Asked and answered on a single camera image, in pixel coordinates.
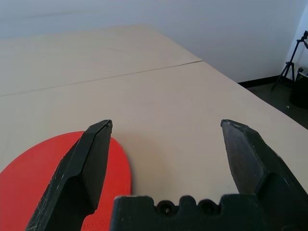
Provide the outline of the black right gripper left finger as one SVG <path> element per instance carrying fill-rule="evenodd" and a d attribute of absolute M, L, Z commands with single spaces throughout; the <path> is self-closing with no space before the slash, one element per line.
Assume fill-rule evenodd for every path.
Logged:
<path fill-rule="evenodd" d="M 106 175 L 112 121 L 91 125 L 61 159 L 27 231 L 79 231 L 99 205 Z"/>

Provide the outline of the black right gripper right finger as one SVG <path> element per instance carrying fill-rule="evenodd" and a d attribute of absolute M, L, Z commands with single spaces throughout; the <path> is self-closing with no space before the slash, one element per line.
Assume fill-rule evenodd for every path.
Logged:
<path fill-rule="evenodd" d="M 245 124 L 221 121 L 231 175 L 240 194 L 254 194 L 273 231 L 308 229 L 308 194 L 286 163 Z"/>

